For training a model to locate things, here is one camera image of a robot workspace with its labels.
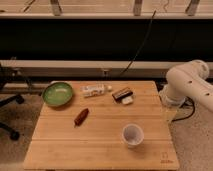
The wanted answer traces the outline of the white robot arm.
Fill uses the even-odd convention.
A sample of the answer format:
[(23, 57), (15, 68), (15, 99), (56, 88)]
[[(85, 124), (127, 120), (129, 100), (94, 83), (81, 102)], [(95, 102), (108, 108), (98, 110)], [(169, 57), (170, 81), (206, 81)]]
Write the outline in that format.
[(206, 62), (192, 60), (176, 65), (166, 73), (167, 84), (159, 92), (166, 107), (180, 107), (187, 97), (213, 112), (213, 85), (206, 79), (210, 73)]

